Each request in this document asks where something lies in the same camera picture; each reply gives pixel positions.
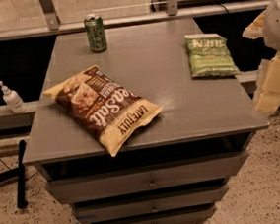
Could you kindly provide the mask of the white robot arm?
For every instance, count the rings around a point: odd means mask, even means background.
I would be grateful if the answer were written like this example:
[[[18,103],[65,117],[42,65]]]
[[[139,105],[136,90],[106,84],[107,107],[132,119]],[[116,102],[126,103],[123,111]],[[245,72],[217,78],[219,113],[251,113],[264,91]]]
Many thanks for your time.
[[[245,28],[243,37],[262,37],[266,47],[276,50],[273,58],[262,60],[257,69],[252,115],[264,118],[280,106],[280,0],[271,0],[266,10]]]

